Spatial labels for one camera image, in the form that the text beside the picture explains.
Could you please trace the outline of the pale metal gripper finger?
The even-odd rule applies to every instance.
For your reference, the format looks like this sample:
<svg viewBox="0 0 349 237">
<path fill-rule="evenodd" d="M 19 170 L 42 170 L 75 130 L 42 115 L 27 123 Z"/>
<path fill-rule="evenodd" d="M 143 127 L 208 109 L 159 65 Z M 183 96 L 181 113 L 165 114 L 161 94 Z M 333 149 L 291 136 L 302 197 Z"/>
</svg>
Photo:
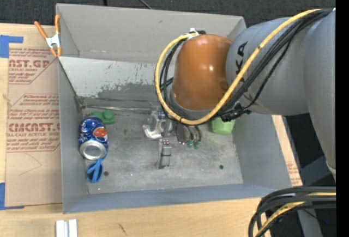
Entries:
<svg viewBox="0 0 349 237">
<path fill-rule="evenodd" d="M 172 146 L 170 145 L 170 141 L 168 139 L 162 139 L 160 141 L 159 151 L 160 151 L 159 162 L 158 162 L 159 169 L 169 167 L 171 162 Z"/>
</svg>

